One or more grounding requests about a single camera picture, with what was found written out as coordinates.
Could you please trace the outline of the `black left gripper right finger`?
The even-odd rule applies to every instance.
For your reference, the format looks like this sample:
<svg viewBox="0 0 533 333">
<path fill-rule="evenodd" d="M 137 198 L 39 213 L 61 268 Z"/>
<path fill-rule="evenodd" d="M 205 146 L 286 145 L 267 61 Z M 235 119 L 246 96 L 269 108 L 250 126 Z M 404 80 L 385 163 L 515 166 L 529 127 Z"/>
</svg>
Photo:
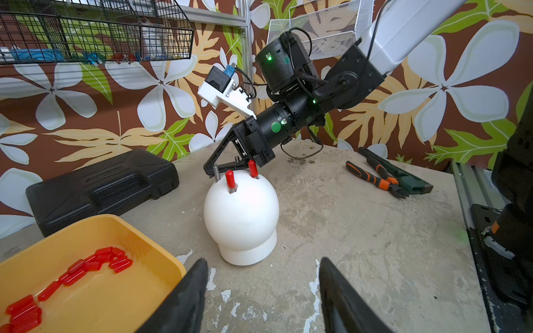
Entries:
<svg viewBox="0 0 533 333">
<path fill-rule="evenodd" d="M 392 333 L 326 257 L 320 261 L 319 285 L 326 332 Z"/>
</svg>

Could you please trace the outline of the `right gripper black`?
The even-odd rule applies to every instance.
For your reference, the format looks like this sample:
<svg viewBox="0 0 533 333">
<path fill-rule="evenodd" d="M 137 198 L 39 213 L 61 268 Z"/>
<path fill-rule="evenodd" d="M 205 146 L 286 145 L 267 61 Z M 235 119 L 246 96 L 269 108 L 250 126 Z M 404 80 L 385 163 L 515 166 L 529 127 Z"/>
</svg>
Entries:
<svg viewBox="0 0 533 333">
<path fill-rule="evenodd" d="M 237 150 L 237 159 L 233 162 L 218 164 L 218 159 L 230 143 Z M 203 170 L 208 177 L 215 177 L 215 167 L 219 173 L 226 173 L 228 170 L 248 169 L 250 160 L 253 160 L 258 167 L 263 167 L 274 158 L 273 149 L 260 129 L 257 120 L 249 117 L 229 130 L 220 145 L 208 158 Z"/>
</svg>

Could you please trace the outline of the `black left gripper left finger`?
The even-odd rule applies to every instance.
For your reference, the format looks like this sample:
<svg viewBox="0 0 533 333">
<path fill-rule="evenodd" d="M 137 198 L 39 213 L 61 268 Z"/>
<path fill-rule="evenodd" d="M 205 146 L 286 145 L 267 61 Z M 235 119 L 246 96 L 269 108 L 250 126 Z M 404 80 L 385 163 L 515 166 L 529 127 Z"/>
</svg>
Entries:
<svg viewBox="0 0 533 333">
<path fill-rule="evenodd" d="M 200 332 L 205 309 L 208 263 L 198 259 L 138 332 Z"/>
</svg>

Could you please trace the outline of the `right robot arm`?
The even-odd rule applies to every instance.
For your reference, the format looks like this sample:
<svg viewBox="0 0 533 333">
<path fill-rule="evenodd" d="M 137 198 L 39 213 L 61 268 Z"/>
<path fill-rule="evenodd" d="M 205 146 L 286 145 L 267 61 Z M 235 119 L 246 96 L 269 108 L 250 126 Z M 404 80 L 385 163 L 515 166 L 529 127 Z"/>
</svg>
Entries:
<svg viewBox="0 0 533 333">
<path fill-rule="evenodd" d="M 209 177 L 243 170 L 250 161 L 262 167 L 274 159 L 274 149 L 287 144 L 302 128 L 323 126 L 336 109 L 358 105 L 427 36 L 447 20 L 461 1 L 386 1 L 376 20 L 334 64 L 324 79 L 299 37 L 299 29 L 284 32 L 258 54 L 273 105 L 255 114 L 253 96 L 232 79 L 233 67 L 213 67 L 198 95 L 212 106 L 226 105 L 243 116 L 223 137 L 204 165 Z"/>
</svg>

